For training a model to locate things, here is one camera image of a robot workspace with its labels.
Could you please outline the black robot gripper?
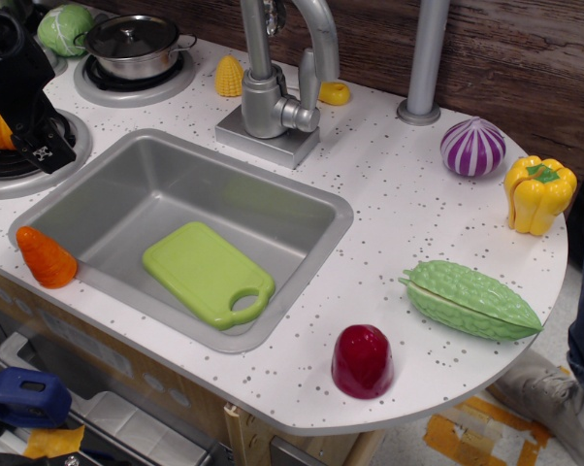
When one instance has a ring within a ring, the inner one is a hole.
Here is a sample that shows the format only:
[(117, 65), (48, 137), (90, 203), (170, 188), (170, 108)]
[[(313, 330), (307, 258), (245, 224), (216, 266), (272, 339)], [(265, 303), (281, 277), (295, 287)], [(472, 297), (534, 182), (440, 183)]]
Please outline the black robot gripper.
[(55, 110), (44, 87), (55, 73), (42, 48), (14, 16), (0, 11), (0, 115), (24, 159), (52, 174), (77, 159), (73, 147), (49, 119)]

